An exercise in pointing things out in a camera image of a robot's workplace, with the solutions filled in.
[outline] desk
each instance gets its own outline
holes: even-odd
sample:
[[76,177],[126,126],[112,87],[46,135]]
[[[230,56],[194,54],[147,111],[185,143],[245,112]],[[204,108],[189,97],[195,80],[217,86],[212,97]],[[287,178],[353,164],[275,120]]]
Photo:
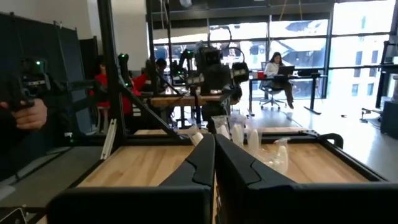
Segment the desk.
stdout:
[[[219,101],[221,95],[215,96],[199,96],[199,105],[204,105],[207,101]],[[166,107],[166,106],[195,106],[194,96],[164,96],[164,97],[153,97],[150,100],[152,106],[155,107]],[[238,101],[231,101],[231,105],[235,105]]]
[[[207,101],[218,102],[222,95],[214,95],[214,96],[198,96],[198,105],[202,106]],[[235,105],[239,101],[231,100],[230,105]],[[195,97],[194,96],[164,96],[164,97],[153,97],[150,99],[150,103],[152,106],[156,108],[165,108],[168,106],[179,106],[181,107],[181,127],[185,127],[185,112],[184,106],[195,106]],[[196,122],[199,124],[201,120],[201,112],[200,110],[196,110],[197,120]],[[162,119],[167,122],[167,115],[165,111],[162,111],[161,115]]]
[[[301,79],[312,79],[312,87],[311,87],[311,101],[310,107],[304,106],[305,109],[320,115],[320,112],[314,110],[314,102],[315,102],[315,89],[317,88],[317,78],[325,78],[326,75],[312,75],[312,76],[290,76],[289,80],[301,80]],[[273,81],[273,78],[252,78],[249,80],[249,113],[251,116],[254,116],[252,113],[252,101],[253,101],[253,81]]]

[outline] woman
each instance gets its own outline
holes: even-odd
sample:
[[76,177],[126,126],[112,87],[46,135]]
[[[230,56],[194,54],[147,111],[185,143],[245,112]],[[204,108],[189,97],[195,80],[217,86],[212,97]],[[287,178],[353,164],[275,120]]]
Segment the woman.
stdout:
[[[284,64],[282,63],[282,56],[279,52],[275,52],[271,60],[269,60],[264,74],[267,76],[267,78],[272,78],[278,75],[278,70],[280,66],[284,66]],[[272,88],[283,88],[285,91],[288,106],[290,107],[290,109],[294,109],[292,84],[290,82],[269,81],[266,83],[266,86],[270,86]]]

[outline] black pants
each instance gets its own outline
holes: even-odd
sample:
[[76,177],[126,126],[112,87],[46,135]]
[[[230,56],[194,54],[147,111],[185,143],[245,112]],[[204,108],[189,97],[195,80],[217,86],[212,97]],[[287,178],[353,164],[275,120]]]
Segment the black pants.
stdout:
[[42,133],[39,131],[32,131],[19,138],[18,142],[15,139],[5,139],[5,136],[0,138],[1,152],[0,152],[0,181],[6,180],[35,159],[42,157],[46,153],[46,147]]

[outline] laptop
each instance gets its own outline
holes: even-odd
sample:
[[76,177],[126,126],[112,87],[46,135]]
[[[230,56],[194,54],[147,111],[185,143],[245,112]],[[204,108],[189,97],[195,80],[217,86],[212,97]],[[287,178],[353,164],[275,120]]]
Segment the laptop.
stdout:
[[293,75],[295,66],[280,66],[278,70],[278,75]]

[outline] wooden table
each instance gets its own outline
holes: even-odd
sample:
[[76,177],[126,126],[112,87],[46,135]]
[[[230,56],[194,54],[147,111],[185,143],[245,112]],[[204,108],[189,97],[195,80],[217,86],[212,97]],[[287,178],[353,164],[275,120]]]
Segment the wooden table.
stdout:
[[[264,162],[277,152],[275,144],[262,145],[260,152],[251,152]],[[289,144],[289,168],[286,176],[298,183],[360,183],[368,182],[319,144]]]
[[[199,96],[199,105],[204,105],[207,101],[219,101],[221,95],[216,96]],[[165,96],[153,97],[150,100],[152,106],[165,107],[165,106],[195,106],[195,97],[193,96]],[[231,105],[235,105],[238,101],[231,101]]]
[[[300,130],[303,128],[261,129],[262,132],[268,133]],[[186,134],[187,131],[179,130],[182,134]],[[140,130],[136,134],[164,134],[164,132],[162,130]],[[277,146],[274,144],[265,144],[262,145],[262,148],[263,151],[252,154],[259,160],[277,150]],[[157,186],[179,167],[192,150],[193,146],[121,147],[78,187]],[[299,183],[367,182],[364,177],[319,144],[289,144],[287,177]],[[45,218],[38,223],[45,224]]]

